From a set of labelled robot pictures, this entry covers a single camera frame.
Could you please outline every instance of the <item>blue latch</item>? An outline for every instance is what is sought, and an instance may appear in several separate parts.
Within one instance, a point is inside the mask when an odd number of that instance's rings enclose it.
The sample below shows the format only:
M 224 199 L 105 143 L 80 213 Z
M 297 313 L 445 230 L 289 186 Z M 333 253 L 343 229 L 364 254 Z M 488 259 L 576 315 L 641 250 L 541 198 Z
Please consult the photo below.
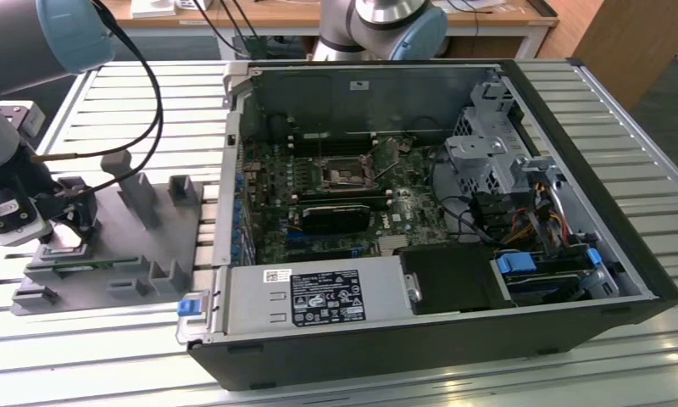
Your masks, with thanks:
M 503 274 L 539 270 L 533 256 L 528 252 L 507 253 L 500 256 L 497 268 Z
M 201 315 L 201 300 L 183 299 L 179 301 L 179 316 Z
M 593 265 L 597 267 L 600 263 L 603 263 L 603 258 L 600 256 L 600 252 L 597 248 L 588 249 L 588 258 L 593 262 Z

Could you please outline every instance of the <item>floor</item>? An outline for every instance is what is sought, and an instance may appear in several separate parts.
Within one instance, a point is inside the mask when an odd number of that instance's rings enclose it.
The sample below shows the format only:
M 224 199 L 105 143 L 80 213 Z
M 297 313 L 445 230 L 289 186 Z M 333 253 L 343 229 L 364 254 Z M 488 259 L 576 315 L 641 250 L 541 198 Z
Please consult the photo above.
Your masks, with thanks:
M 678 60 L 668 66 L 631 113 L 678 165 Z
M 209 37 L 139 37 L 133 41 L 145 58 L 153 61 L 208 60 L 220 57 L 216 41 Z M 288 50 L 285 45 L 279 44 L 279 47 L 285 47 L 280 51 Z M 116 50 L 116 60 L 135 60 L 123 45 L 116 46 Z M 60 109 L 72 82 L 72 78 L 65 78 L 17 92 L 7 98 L 33 100 L 41 106 L 49 121 Z M 678 59 L 668 66 L 631 113 L 678 165 Z

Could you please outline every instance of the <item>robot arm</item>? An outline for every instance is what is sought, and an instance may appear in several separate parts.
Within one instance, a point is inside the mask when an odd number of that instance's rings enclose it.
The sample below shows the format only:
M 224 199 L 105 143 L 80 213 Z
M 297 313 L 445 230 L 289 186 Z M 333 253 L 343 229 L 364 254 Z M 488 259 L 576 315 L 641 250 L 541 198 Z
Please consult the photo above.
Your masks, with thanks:
M 108 29 L 89 0 L 0 0 L 0 96 L 77 75 L 113 58 Z M 39 197 L 64 186 L 0 115 L 0 244 L 20 245 L 52 232 Z
M 315 61 L 431 59 L 448 28 L 431 0 L 332 0 L 321 2 Z

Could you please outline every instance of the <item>metal slatted table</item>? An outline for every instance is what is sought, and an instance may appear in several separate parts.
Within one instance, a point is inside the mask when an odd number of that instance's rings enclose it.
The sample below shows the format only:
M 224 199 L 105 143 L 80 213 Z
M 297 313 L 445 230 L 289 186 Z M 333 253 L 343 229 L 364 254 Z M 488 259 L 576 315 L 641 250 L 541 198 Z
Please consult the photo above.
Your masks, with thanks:
M 584 68 L 561 60 L 520 64 L 678 284 L 678 169 Z M 201 286 L 211 278 L 220 187 L 224 64 L 153 66 L 168 124 L 147 174 L 164 182 L 188 173 L 207 183 L 196 254 Z M 151 122 L 152 96 L 136 63 L 112 63 L 80 76 L 41 153 L 124 143 Z M 131 150 L 136 162 L 151 142 Z M 91 183 L 108 179 L 97 159 L 57 162 L 51 169 Z M 13 316 L 11 296 L 35 248 L 0 248 L 0 405 L 678 405 L 678 306 L 567 354 L 231 393 L 175 340 L 175 304 Z

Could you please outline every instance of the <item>circuit board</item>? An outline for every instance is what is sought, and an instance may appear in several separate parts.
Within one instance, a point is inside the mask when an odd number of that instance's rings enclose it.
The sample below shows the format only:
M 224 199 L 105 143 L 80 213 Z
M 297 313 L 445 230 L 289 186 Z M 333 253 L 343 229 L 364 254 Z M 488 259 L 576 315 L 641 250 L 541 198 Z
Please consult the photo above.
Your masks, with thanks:
M 403 246 L 447 242 L 444 215 L 425 182 L 433 149 L 413 148 L 400 136 L 377 139 L 359 156 L 297 157 L 287 145 L 249 144 L 243 169 L 257 264 L 392 255 Z M 316 205 L 325 208 L 335 201 L 353 204 L 343 200 L 345 192 L 368 193 L 387 208 L 371 210 L 360 231 L 308 234 L 299 214 L 313 208 L 296 202 L 297 195 L 327 194 Z

